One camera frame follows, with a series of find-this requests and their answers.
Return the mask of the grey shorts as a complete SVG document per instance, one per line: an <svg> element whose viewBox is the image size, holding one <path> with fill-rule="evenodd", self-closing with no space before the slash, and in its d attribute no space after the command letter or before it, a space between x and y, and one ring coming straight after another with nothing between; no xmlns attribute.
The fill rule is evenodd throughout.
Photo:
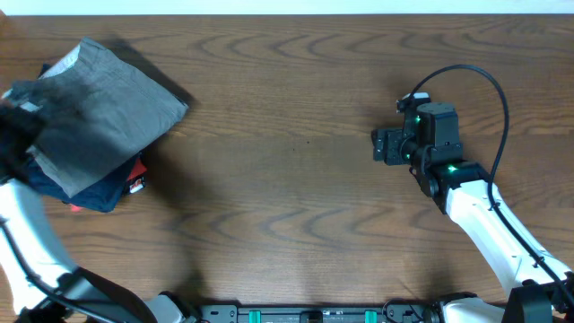
<svg viewBox="0 0 574 323"><path fill-rule="evenodd" d="M73 197L174 127L188 105L111 50L84 38L39 79L5 94L46 125L36 163Z"/></svg>

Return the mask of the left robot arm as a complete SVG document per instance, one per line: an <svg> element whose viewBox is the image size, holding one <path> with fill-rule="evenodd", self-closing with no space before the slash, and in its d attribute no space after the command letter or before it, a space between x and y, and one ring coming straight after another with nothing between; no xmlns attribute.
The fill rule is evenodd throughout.
<svg viewBox="0 0 574 323"><path fill-rule="evenodd" d="M95 322L155 321L138 296L77 266L52 230L23 171L42 127L33 113L2 105L1 266L19 320L62 322L78 312Z"/></svg>

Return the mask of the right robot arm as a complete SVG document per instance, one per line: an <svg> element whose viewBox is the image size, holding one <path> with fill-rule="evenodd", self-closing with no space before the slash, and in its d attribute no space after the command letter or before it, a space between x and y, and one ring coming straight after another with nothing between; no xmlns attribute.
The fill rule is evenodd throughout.
<svg viewBox="0 0 574 323"><path fill-rule="evenodd" d="M421 191L456 223L508 296L500 308L475 295L446 297L423 312L426 322L551 322L573 320L573 271L512 213L480 163L463 157L458 115L449 103L402 99L400 128L371 133L373 158L407 165Z"/></svg>

